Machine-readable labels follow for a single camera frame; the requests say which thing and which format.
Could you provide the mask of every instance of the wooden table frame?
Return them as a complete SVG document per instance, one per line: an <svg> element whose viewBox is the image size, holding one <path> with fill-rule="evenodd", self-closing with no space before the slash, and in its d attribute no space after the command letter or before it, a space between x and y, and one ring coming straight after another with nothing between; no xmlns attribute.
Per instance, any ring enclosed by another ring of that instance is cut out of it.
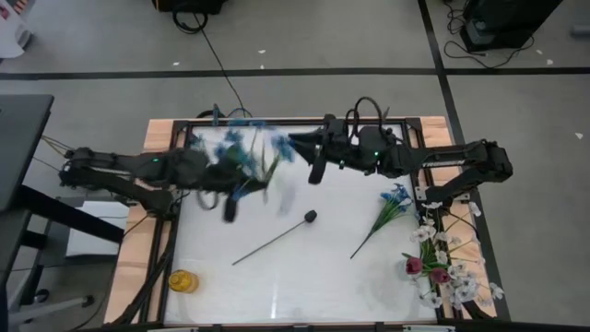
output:
<svg viewBox="0 0 590 332"><path fill-rule="evenodd" d="M267 122L280 121L283 125L320 125L323 118L320 117L306 117L306 118L264 118ZM374 117L364 117L363 121L375 121ZM441 116L427 116L414 118L388 118L388 120L405 120L407 128L402 128L403 132L407 131L412 147L417 148L437 147L452 145L449 130L444 117ZM146 140L144 143L144 152L165 151L174 146L181 147L184 144L184 131L186 124L196 123L205 124L210 123L211 119L185 119L185 120L151 120L147 128ZM435 170L422 170L418 178L416 178L414 186L426 185L441 185L454 178L460 169L458 167L447 167ZM455 202L452 206L452 212L457 216L463 216L465 220L475 224L469 213L467 204ZM145 216L145 211L142 207L132 207L129 213L127 227L130 229L136 225ZM444 217L442 219L443 225L447 227L453 218ZM480 238L482 243L487 242L490 246L490 238L487 234L480 231ZM472 228L465 223L458 223L452 230L454 236L459 236L463 241L468 241L474 233ZM148 271L154 267L156 261L164 251L171 235L171 223L168 221L155 220L148 218L141 225L136 227L133 232L128 234L122 243L121 251L118 257L117 268L115 270L111 295L108 301L106 315L104 322L111 322L116 319L130 303L139 288L144 283ZM472 243L468 244L456 251L460 258L469 260L479 260L482 253L479 245ZM493 253L490 257L485 257L487 265L494 265ZM486 269L479 265L468 263L468 269L474 271L478 275L478 282L482 285L488 285L488 276ZM171 270L171 262L165 268L164 276L169 275ZM142 306L142 310L136 316L134 322L161 322L164 318L164 309L166 302L167 287L162 288L163 276L160 275L156 285L153 287L149 297ZM489 296L489 290L481 288L480 294ZM505 302L495 302L491 307L481 308L483 312L491 316L496 316L496 306L505 307ZM463 311L456 311L449 303L445 303L441 310L437 311L437 318L469 318L468 313ZM386 324L400 324L400 322L385 322Z"/></svg>

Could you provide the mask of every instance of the concrete floor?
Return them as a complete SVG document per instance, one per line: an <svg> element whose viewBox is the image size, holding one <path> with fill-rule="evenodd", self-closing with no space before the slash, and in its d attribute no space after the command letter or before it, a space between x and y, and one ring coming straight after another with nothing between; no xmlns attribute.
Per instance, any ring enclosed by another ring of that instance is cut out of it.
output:
<svg viewBox="0 0 590 332"><path fill-rule="evenodd" d="M439 45L450 40L447 8L427 1ZM454 7L461 7L454 1ZM508 67L590 66L590 41L568 34L590 12L584 0L565 0L536 34L536 44ZM168 14L143 0L38 2L29 17L36 38L0 73L77 73L217 70L202 35L173 27ZM404 67L434 68L414 0L230 0L209 20L207 34L227 69ZM491 52L494 63L503 52ZM477 67L442 57L446 67ZM258 116L343 113L360 96L373 96L390 115L446 115L436 76L235 77L244 104ZM590 229L584 220L590 181L589 76L449 77L467 140L488 138L506 147L514 177L482 185L490 236L514 321L590 325ZM46 135L74 146L122 153L141 150L151 118L193 117L215 102L227 110L235 97L223 78L142 78L0 81L0 93L51 93ZM575 133L582 133L578 139ZM40 146L36 156L59 165ZM79 196L57 176L31 164L26 183L54 196ZM26 268L27 257L18 266ZM62 296L108 286L112 266L56 267L42 283ZM11 282L22 278L14 272ZM90 307L27 326L75 326ZM100 314L88 326L97 326Z"/></svg>

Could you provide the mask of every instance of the white tabletop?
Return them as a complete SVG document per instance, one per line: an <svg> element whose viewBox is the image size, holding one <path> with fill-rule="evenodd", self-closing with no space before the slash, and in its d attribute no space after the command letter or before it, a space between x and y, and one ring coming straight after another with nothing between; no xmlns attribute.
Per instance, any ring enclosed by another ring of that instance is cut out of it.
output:
<svg viewBox="0 0 590 332"><path fill-rule="evenodd" d="M401 128L388 125L401 136ZM281 126L281 132L309 132L314 126ZM226 127L198 127L209 142L223 140ZM239 129L249 148L254 130ZM267 163L272 158L265 131ZM261 135L254 150L260 155ZM214 143L207 144L210 151ZM319 185L307 183L311 168L299 155L279 164L265 203L261 193L240 200L233 223L219 207L205 211L192 193L183 201L173 270L186 269L200 279L192 294L168 292L165 324L349 323L434 320L419 304L418 290L405 276L402 252L419 255L409 240L418 227L414 208L375 233L359 253L383 207L381 192L394 183L411 192L408 176L339 170L328 164ZM267 248L231 263L303 220L314 209L314 223L303 224ZM429 285L420 285L425 292Z"/></svg>

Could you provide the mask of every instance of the yellow container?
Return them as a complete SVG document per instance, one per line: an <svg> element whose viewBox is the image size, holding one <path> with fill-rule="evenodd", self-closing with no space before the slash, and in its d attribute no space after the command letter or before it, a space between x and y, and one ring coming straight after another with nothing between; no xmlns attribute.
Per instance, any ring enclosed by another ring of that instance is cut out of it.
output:
<svg viewBox="0 0 590 332"><path fill-rule="evenodd" d="M176 270L168 278L168 285L173 291L192 293L199 287L199 277L185 270Z"/></svg>

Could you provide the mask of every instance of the black desk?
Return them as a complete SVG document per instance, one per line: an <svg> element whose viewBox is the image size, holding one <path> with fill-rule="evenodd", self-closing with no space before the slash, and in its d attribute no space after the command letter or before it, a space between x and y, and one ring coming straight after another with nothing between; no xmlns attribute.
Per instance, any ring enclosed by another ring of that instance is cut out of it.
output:
<svg viewBox="0 0 590 332"><path fill-rule="evenodd" d="M22 184L50 115L53 96L0 95L0 288L21 245L42 250L44 234L27 231L31 214L120 243L124 231ZM35 284L42 267L29 274Z"/></svg>

